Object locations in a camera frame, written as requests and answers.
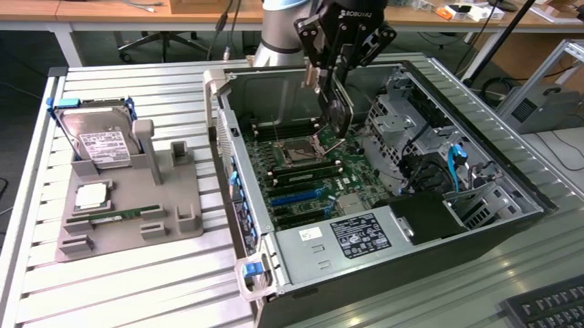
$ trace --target pcie slot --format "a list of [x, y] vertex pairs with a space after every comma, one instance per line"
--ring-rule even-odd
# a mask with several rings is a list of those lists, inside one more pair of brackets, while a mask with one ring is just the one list
[[313, 183], [297, 184], [290, 187], [282, 187], [267, 192], [268, 197], [287, 195], [290, 193], [299, 193], [302, 191], [307, 191], [310, 189], [315, 189], [315, 185]]
[[326, 210], [314, 210], [294, 216], [278, 218], [278, 223], [286, 226], [303, 226], [309, 223], [317, 222], [325, 218]]
[[270, 205], [271, 206], [282, 206], [282, 205], [303, 202], [305, 200], [315, 200], [317, 198], [321, 197], [322, 190], [323, 190], [323, 188], [319, 188], [319, 189], [299, 193], [297, 195], [276, 198], [276, 199], [271, 200]]

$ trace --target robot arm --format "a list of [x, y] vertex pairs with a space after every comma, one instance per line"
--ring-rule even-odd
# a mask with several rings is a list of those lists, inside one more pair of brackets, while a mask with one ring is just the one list
[[[294, 55], [301, 60], [301, 50], [306, 52], [306, 84], [315, 88], [323, 117], [338, 138], [346, 135], [353, 120], [353, 109], [341, 87], [349, 71], [366, 66], [395, 38], [395, 31], [383, 21], [386, 4], [387, 0], [266, 0], [263, 3], [262, 45], [255, 65], [291, 64], [282, 59]], [[294, 23], [288, 24], [286, 19], [294, 19]]]
[[322, 0], [315, 13], [295, 22], [309, 55], [307, 79], [317, 77], [318, 103], [337, 137], [349, 131], [350, 102], [341, 91], [349, 71], [366, 66], [395, 38], [383, 21], [387, 0]]

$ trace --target black keyboard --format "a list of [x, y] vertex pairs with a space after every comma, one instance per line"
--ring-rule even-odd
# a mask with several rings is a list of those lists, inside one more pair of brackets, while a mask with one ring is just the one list
[[514, 327], [584, 328], [584, 275], [501, 302]]

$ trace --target floor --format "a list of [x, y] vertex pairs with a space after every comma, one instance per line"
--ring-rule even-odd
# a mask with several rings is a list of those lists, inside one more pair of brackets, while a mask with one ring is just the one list
[[[200, 32], [198, 34], [199, 41], [207, 45], [212, 37], [212, 32]], [[433, 43], [452, 43], [464, 35], [458, 34], [453, 37], [440, 36], [431, 33], [425, 36]], [[121, 38], [125, 42], [131, 42], [140, 38], [139, 32], [123, 32]], [[440, 62], [453, 70], [462, 54], [468, 50], [468, 44], [460, 40], [453, 44], [440, 46], [430, 44], [422, 39], [418, 33], [401, 33], [391, 43], [387, 52], [422, 52], [429, 56], [435, 57]], [[88, 66], [103, 65], [123, 65], [124, 62], [119, 59], [113, 34], [111, 32], [76, 32], [76, 40], [79, 43], [81, 56]], [[242, 36], [242, 33], [235, 33], [234, 44], [235, 52], [231, 52], [231, 58], [243, 58], [242, 43], [247, 46], [258, 44], [259, 32], [248, 32]], [[222, 33], [214, 49], [214, 58], [222, 58], [223, 47], [226, 45], [226, 33]], [[136, 64], [158, 63], [160, 61], [160, 46], [159, 42], [154, 42], [141, 46], [139, 49], [128, 51], [131, 60]], [[168, 49], [170, 62], [192, 62], [204, 60], [206, 54], [194, 51], [182, 44], [172, 43]], [[49, 67], [67, 66], [67, 61], [61, 55], [59, 45], [53, 34], [49, 32], [36, 31], [1, 31], [0, 32], [0, 178], [8, 180], [4, 195], [0, 194], [0, 213], [9, 208], [16, 198], [21, 168], [27, 158], [27, 151], [33, 133], [33, 123], [39, 113], [39, 99], [33, 96], [17, 92], [5, 85], [9, 83], [13, 87], [40, 96], [44, 91], [44, 77]], [[505, 76], [504, 72], [489, 64], [476, 85], [481, 85], [486, 78]], [[9, 221], [9, 213], [0, 215], [0, 239], [3, 241], [7, 225]]]

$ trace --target table leg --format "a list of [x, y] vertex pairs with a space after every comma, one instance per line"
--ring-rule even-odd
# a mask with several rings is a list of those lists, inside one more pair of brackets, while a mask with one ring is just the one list
[[466, 69], [465, 75], [462, 75], [461, 81], [464, 81], [465, 79], [468, 79], [470, 77], [470, 75], [473, 75], [474, 70], [478, 67], [478, 64], [481, 63], [481, 61], [486, 57], [486, 54], [488, 54], [489, 50], [493, 48], [494, 43], [498, 40], [498, 38], [501, 37], [501, 35], [502, 35], [502, 31], [490, 34], [489, 38], [486, 39], [485, 44], [482, 45], [481, 50], [478, 50], [478, 53], [476, 54], [473, 62], [468, 66], [468, 69]]
[[73, 30], [69, 23], [51, 25], [51, 32], [55, 33], [56, 41], [61, 47], [64, 58], [69, 67], [81, 67], [83, 60], [79, 54]]

